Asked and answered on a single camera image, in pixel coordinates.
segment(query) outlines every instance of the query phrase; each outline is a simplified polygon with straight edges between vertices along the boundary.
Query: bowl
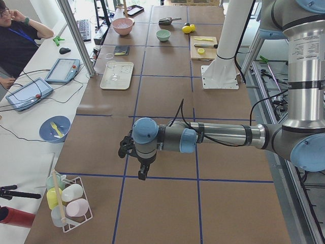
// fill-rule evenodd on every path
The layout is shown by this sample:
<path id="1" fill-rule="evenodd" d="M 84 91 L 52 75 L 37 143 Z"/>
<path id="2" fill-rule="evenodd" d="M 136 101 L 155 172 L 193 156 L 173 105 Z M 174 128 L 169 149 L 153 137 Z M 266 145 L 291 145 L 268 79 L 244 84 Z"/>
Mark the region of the bowl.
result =
<path id="1" fill-rule="evenodd" d="M 62 133 L 62 137 L 59 137 L 55 129 L 52 128 L 51 122 L 56 124 L 57 129 Z M 60 143 L 66 140 L 67 134 L 70 130 L 71 122 L 65 116 L 55 116 L 46 120 L 40 127 L 40 137 L 51 143 Z"/>
<path id="2" fill-rule="evenodd" d="M 169 37 L 171 36 L 171 32 L 166 29 L 161 29 L 157 31 L 156 35 L 161 42 L 165 42 L 168 41 Z"/>
<path id="3" fill-rule="evenodd" d="M 113 29 L 121 36 L 128 35 L 133 27 L 133 21 L 129 18 L 119 18 L 112 22 Z"/>

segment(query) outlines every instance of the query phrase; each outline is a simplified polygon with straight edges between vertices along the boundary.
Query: blue bowl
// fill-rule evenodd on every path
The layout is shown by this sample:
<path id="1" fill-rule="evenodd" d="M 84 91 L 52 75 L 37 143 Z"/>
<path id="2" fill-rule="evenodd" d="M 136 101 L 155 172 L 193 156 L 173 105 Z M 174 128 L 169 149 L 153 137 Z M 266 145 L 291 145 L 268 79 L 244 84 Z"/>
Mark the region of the blue bowl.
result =
<path id="1" fill-rule="evenodd" d="M 59 129 L 59 131 L 63 134 L 60 138 L 57 132 L 51 127 L 51 121 L 54 122 Z M 51 143 L 60 143 L 66 140 L 67 134 L 70 130 L 71 122 L 67 117 L 64 116 L 55 116 L 49 118 L 45 121 L 40 127 L 40 137 Z"/>

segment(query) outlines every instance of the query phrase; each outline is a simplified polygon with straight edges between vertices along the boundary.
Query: keyboard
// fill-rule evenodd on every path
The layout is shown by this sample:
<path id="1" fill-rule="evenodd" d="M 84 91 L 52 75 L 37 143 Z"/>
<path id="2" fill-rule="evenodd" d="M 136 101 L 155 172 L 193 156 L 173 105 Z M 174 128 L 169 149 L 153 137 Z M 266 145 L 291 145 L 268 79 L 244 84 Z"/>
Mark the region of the keyboard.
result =
<path id="1" fill-rule="evenodd" d="M 84 42 L 91 41 L 90 21 L 88 19 L 77 20 L 77 26 Z"/>

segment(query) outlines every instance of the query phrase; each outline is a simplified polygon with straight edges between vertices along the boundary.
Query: wooden cutting board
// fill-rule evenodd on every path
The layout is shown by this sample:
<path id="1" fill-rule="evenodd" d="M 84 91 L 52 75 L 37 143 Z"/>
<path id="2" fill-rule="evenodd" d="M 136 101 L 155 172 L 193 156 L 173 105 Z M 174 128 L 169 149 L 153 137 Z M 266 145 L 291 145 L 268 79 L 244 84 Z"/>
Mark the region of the wooden cutting board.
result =
<path id="1" fill-rule="evenodd" d="M 195 38 L 209 38 L 213 41 L 199 41 L 195 40 Z M 196 60 L 214 60 L 217 55 L 216 48 L 204 48 L 204 54 L 198 54 L 198 47 L 194 47 L 194 44 L 209 44 L 214 45 L 218 44 L 216 37 L 203 37 L 203 36 L 191 36 L 190 38 L 190 52 L 191 52 L 191 59 Z"/>

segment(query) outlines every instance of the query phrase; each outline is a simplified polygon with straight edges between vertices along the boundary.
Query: green bowl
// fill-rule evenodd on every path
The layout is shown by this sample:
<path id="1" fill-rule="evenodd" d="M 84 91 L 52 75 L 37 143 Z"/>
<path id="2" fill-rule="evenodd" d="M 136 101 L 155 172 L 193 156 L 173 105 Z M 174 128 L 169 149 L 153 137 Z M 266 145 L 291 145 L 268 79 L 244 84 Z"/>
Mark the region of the green bowl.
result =
<path id="1" fill-rule="evenodd" d="M 157 31 L 156 35 L 161 42 L 165 42 L 168 41 L 169 37 L 171 36 L 171 32 L 166 29 L 161 29 Z"/>

